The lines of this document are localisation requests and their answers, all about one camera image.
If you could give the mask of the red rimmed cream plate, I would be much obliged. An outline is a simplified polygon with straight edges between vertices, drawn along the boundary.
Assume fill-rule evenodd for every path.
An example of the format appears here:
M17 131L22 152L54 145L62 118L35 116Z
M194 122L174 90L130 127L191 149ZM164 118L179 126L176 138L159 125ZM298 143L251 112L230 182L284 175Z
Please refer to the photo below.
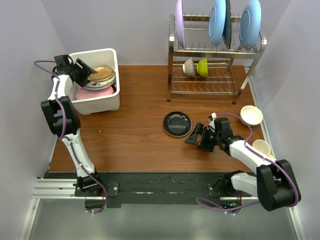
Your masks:
M115 84L111 85L112 90L113 90L113 94L115 94L117 92L117 87Z

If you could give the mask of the pink plate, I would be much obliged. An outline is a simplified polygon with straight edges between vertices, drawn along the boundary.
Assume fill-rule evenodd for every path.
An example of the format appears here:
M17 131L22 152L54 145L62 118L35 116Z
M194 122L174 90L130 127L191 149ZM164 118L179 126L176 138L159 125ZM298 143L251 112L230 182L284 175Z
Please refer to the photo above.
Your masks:
M109 96L112 94L113 94L113 91L111 90L90 91L90 90L81 88L75 93L75 99L80 101L80 100Z

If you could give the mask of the cream bowl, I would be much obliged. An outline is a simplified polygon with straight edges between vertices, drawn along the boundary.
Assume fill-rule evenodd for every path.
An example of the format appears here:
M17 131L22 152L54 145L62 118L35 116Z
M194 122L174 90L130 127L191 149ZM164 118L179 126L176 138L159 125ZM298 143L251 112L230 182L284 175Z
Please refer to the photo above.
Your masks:
M253 105L246 105L240 110L240 118L243 124L257 126L263 121L261 110Z

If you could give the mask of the patterned ceramic bowl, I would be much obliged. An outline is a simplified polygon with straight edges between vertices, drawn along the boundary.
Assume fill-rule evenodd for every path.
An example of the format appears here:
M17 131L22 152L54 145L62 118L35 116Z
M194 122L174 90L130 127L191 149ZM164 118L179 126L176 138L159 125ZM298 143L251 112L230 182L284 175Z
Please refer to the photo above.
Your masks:
M193 78L196 76L195 69L194 69L194 60L192 57L190 57L188 60L186 60L182 64L182 70L183 70L183 73L186 74L188 77Z

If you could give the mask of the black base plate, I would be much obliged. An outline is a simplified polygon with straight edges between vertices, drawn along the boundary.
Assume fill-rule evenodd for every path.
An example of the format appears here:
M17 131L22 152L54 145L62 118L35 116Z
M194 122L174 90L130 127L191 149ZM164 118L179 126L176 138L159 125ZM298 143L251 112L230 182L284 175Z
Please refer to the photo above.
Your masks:
M219 203L221 197L235 199L214 184L223 179L224 172L112 172L101 173L107 190L107 208L126 204L195 205L197 198Z

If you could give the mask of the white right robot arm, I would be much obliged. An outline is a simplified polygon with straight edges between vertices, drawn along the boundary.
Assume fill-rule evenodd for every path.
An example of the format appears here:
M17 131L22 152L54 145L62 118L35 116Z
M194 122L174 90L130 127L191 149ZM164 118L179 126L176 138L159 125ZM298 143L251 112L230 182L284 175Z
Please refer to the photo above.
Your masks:
M282 207L294 207L301 200L301 193L291 164L285 160L277 160L253 148L248 141L234 135L230 121L226 117L212 114L210 124L197 123L186 144L197 143L198 149L212 152L215 147L230 157L245 164L253 175L238 170L224 175L212 188L233 197L238 192L245 192L258 198L258 203L267 211Z

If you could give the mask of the cream floral small plate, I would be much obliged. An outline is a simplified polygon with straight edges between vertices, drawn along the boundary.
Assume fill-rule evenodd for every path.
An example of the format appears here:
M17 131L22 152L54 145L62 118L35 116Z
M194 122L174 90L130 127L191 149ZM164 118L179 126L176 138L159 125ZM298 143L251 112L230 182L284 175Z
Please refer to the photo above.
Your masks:
M109 78L103 81L90 81L90 83L88 84L88 86L104 86L104 85L109 85L112 84L114 81L116 80L115 77L113 78Z

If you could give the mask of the aluminium rail frame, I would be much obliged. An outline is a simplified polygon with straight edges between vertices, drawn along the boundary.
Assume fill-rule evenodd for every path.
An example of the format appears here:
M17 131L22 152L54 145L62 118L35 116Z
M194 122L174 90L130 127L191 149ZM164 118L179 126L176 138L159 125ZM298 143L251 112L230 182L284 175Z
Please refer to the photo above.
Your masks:
M75 196L74 179L39 178L31 193L20 240L80 240L91 214Z

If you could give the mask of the metal dish rack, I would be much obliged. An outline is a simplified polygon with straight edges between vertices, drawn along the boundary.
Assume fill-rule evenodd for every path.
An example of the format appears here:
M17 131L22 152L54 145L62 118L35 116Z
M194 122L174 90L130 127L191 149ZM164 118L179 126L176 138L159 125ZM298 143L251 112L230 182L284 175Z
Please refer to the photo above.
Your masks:
M178 43L175 16L169 17L167 102L173 94L200 94L232 96L232 103L236 104L267 47L266 34L261 30L254 47L244 49L240 43L241 17L231 16L231 46L227 47L224 42L214 46L208 35L208 15L191 13L183 17L184 47ZM187 76L183 64L189 58L194 64L207 59L208 75Z

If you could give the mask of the blue and cream plate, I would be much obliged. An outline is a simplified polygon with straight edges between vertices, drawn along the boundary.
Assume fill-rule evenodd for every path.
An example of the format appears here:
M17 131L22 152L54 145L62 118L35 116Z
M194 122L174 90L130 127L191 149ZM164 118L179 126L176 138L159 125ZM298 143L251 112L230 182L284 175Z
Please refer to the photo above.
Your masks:
M84 89L88 90L88 91L94 91L94 92L99 92L99 91L113 91L114 88L112 86L108 86L108 87L83 87Z

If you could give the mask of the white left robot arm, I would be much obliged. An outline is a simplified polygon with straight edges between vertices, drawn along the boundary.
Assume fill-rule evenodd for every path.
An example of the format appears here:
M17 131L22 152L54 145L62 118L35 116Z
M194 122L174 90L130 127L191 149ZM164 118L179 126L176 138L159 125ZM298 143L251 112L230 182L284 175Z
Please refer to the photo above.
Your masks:
M55 67L52 70L40 67L38 64L41 62L35 61L34 65L48 72L53 82L50 96L40 104L48 127L64 143L72 158L77 174L76 189L99 196L106 190L85 150L80 134L80 118L69 98L74 83L81 87L87 85L90 74L96 71L81 59L73 60L67 54L54 57Z

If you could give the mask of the plain black plate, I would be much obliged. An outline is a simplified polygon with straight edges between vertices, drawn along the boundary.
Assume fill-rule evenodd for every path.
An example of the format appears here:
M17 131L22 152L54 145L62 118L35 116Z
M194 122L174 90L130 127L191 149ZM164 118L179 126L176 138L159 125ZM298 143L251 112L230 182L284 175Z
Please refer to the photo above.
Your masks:
M170 112L163 119L165 132L176 138L186 136L191 131L192 125L190 117L180 111Z

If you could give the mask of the light blue plate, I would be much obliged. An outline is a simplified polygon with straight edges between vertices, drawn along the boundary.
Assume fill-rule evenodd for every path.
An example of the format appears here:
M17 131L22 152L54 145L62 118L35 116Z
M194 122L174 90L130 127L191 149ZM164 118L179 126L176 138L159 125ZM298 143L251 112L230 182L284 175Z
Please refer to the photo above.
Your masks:
M226 1L216 0L210 13L208 34L211 44L217 47L223 36L226 19Z
M259 0L250 0L245 6L239 28L241 46L250 50L256 44L262 21L262 10Z

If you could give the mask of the black glossy plate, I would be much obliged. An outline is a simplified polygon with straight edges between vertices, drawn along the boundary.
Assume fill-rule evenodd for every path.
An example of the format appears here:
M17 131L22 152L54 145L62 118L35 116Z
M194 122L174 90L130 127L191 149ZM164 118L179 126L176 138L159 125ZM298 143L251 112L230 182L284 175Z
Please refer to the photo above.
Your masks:
M96 67L94 70L96 73L90 74L89 80L96 82L106 81L115 74L114 69L108 65Z

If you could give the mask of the white watermelon pattern plate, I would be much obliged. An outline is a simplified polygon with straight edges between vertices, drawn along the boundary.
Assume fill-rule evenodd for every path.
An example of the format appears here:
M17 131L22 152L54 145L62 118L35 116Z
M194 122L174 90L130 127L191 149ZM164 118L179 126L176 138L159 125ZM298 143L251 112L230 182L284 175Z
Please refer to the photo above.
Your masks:
M107 84L107 85L97 85L97 86L92 86L92 85L85 85L84 87L89 87L89 88L102 88L102 87L109 87L111 85L114 84L114 82L112 84Z

